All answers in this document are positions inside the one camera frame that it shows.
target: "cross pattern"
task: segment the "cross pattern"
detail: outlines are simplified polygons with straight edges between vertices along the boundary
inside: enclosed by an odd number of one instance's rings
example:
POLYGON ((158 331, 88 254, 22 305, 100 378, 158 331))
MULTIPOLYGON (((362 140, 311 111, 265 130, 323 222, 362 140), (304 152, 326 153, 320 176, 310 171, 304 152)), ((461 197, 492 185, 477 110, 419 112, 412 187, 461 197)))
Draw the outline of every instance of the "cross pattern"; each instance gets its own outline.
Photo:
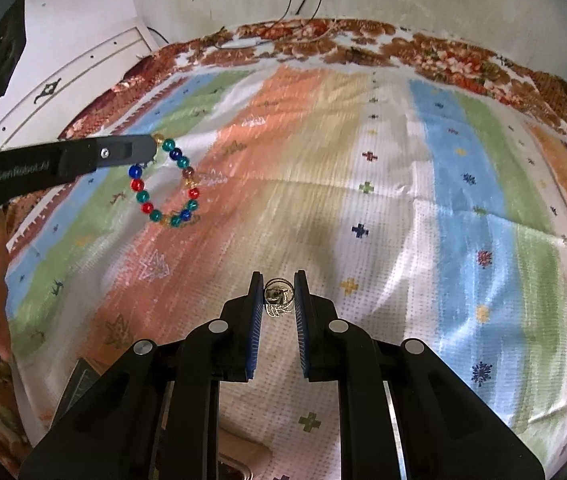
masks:
POLYGON ((354 278, 348 278, 345 282, 341 282, 340 286, 343 287, 346 296, 351 295, 355 290, 359 290, 359 285, 355 283, 354 278))
POLYGON ((319 428, 321 426, 321 421, 317 420, 316 413, 308 413, 308 416, 300 416, 299 423, 303 424, 303 431, 306 433, 311 433, 314 428, 319 428))
POLYGON ((363 224, 353 226, 353 233, 357 234, 357 238, 363 238, 363 235, 368 236, 368 230, 363 228, 363 224))
POLYGON ((359 184, 359 191, 369 194, 374 191, 374 186, 371 186, 370 181, 366 180, 363 184, 359 184))

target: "dark blue snowflake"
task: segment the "dark blue snowflake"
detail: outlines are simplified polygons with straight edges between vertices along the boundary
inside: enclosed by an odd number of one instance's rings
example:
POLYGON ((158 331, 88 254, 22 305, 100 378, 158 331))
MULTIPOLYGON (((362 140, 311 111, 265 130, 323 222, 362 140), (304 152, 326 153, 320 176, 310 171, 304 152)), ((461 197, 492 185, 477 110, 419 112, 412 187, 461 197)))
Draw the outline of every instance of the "dark blue snowflake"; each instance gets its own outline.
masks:
POLYGON ((491 371, 492 365, 479 361, 478 365, 472 367, 472 380, 481 387, 481 384, 485 383, 488 379, 492 379, 490 375, 491 371))
POLYGON ((477 183, 474 176, 472 176, 470 173, 464 173, 463 179, 464 179, 464 182, 467 182, 468 184, 470 184, 470 186, 474 186, 474 184, 477 183))

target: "floral blanket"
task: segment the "floral blanket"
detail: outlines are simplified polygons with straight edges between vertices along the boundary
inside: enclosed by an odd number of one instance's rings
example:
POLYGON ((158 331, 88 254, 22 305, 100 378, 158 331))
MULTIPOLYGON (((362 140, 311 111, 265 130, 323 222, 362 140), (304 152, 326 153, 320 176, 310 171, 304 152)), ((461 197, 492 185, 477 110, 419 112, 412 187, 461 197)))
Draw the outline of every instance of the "floral blanket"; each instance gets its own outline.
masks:
MULTIPOLYGON (((252 270, 305 269, 373 337, 426 341, 550 477, 567 458, 558 89, 488 50, 361 20, 222 29, 142 60, 60 138, 176 139, 199 208, 180 228, 148 222, 127 168, 14 204, 7 313, 30 441, 79 357, 110 365, 134 340, 183 338, 252 270)), ((144 179, 179 209, 166 153, 144 179)), ((270 447, 263 478, 340 478, 337 388, 303 380, 294 316, 264 319, 256 376, 223 384, 220 420, 270 447)), ((6 451, 17 468, 25 451, 6 451)))

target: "silver ring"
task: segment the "silver ring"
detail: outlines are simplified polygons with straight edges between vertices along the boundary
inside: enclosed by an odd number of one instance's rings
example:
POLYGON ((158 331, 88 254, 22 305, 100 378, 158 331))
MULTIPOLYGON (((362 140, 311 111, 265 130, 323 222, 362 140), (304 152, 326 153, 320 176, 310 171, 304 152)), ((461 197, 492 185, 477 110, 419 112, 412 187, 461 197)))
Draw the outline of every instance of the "silver ring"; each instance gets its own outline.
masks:
POLYGON ((279 317, 294 309, 294 286, 283 278, 273 278, 263 287, 265 312, 270 317, 279 317))

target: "snowflake print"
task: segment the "snowflake print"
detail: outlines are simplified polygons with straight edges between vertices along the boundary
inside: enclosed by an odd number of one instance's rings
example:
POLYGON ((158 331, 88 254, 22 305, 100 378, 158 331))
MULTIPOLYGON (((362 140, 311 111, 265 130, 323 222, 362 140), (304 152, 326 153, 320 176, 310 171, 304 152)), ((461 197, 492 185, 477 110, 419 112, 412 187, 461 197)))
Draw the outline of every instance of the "snowflake print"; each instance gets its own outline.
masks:
POLYGON ((492 371, 492 365, 486 364, 483 361, 479 361, 478 365, 472 367, 472 380, 475 383, 481 384, 485 383, 487 380, 492 379, 490 375, 492 371))
POLYGON ((490 251, 481 250, 477 253, 477 263, 484 269, 492 265, 492 253, 490 251))

